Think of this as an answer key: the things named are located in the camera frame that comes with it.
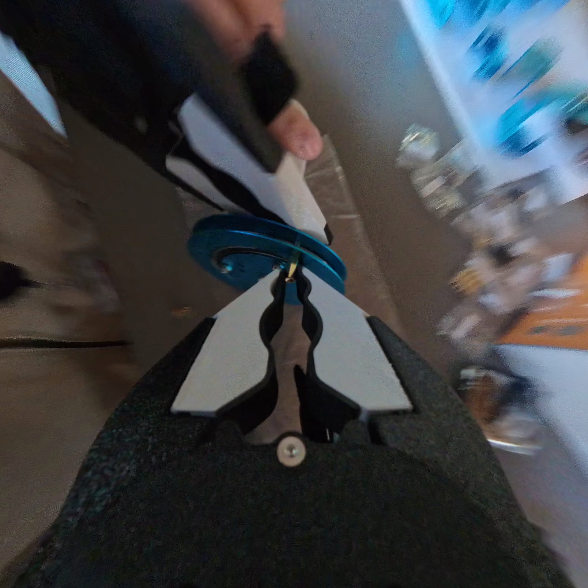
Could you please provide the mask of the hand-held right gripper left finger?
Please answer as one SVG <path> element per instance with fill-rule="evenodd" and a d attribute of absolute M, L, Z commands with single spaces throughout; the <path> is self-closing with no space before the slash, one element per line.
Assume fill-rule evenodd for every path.
<path fill-rule="evenodd" d="M 171 412 L 238 423 L 250 433 L 274 411 L 278 397 L 272 339 L 282 326 L 282 271 L 261 278 L 212 319 Z"/>

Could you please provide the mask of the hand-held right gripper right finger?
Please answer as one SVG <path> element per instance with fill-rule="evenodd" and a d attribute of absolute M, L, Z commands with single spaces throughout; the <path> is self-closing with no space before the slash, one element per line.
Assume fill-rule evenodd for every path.
<path fill-rule="evenodd" d="M 296 290 L 309 342 L 295 368 L 302 433 L 336 439 L 350 422 L 413 412 L 369 315 L 309 269 L 298 268 Z"/>

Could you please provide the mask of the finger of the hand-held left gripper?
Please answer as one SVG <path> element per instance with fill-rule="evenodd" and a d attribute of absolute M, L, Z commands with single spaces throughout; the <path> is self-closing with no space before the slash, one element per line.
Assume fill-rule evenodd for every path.
<path fill-rule="evenodd" d="M 186 158 L 168 156 L 166 168 L 225 213 L 276 217 L 283 224 L 295 224 L 290 186 L 251 158 L 238 158 L 228 172 L 217 168 L 205 172 Z"/>
<path fill-rule="evenodd" d="M 228 172 L 237 165 L 238 158 L 245 157 L 261 166 L 196 95 L 180 108 L 179 122 L 189 149 L 212 168 Z M 282 178 L 293 193 L 291 199 L 294 201 L 292 213 L 295 224 L 289 226 L 311 235 L 321 243 L 330 244 L 332 238 L 327 221 L 306 183 L 305 167 L 304 160 L 286 152 L 281 156 L 277 170 L 269 173 Z"/>

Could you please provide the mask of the blue round turntable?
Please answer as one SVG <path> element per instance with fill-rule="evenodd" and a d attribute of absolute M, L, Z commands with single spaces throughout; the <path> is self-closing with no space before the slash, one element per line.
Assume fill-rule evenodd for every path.
<path fill-rule="evenodd" d="M 347 269 L 328 246 L 307 233 L 271 220 L 214 215 L 198 221 L 187 244 L 210 275 L 242 292 L 232 306 L 265 310 L 277 304 L 298 305 L 297 280 L 286 283 L 286 268 L 299 257 L 296 278 L 311 275 L 322 298 L 345 298 Z"/>

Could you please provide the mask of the clear plastic bag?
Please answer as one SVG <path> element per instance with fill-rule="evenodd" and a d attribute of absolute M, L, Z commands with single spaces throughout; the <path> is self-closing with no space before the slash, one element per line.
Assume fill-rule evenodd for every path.
<path fill-rule="evenodd" d="M 321 155 L 306 165 L 305 180 L 334 236 L 331 248 L 346 265 L 346 297 L 404 338 L 406 329 L 386 285 L 335 147 L 327 135 L 323 139 Z M 210 276 L 199 265 L 196 265 L 195 274 L 199 287 L 195 302 L 176 303 L 171 312 L 176 322 L 187 325 L 183 328 L 185 333 L 240 294 Z"/>

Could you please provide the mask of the row of small hardware bags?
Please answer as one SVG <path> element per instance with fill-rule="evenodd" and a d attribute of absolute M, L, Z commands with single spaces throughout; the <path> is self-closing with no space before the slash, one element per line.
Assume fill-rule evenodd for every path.
<path fill-rule="evenodd" d="M 461 142 L 439 156 L 437 134 L 414 124 L 398 165 L 424 207 L 469 244 L 449 279 L 458 303 L 437 333 L 478 358 L 528 311 L 533 292 L 587 289 L 587 208 L 559 203 L 549 171 L 484 190 L 469 155 Z"/>

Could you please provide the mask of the orange box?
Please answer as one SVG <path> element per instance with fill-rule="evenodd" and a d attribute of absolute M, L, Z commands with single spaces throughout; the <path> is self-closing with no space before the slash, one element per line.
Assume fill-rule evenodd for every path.
<path fill-rule="evenodd" d="M 576 286 L 533 292 L 528 311 L 500 345 L 587 350 L 587 289 Z"/>

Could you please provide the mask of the large white box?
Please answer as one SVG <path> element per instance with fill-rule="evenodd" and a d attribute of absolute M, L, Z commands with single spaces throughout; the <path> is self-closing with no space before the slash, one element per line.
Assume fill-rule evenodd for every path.
<path fill-rule="evenodd" d="M 540 449 L 496 455 L 572 584 L 587 587 L 587 352 L 502 344 L 497 353 L 532 385 Z"/>

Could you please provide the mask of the white foam board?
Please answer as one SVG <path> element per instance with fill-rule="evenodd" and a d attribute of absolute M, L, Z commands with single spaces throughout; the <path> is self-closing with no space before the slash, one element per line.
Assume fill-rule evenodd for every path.
<path fill-rule="evenodd" d="M 549 171 L 559 202 L 587 195 L 587 1 L 457 1 L 440 29 L 425 1 L 401 1 L 401 7 L 484 186 Z M 489 80 L 476 80 L 469 48 L 487 26 L 503 29 L 506 60 Z M 546 38 L 562 48 L 558 63 L 517 95 L 518 59 Z M 555 133 L 511 158 L 497 149 L 496 124 L 521 98 L 552 102 Z"/>

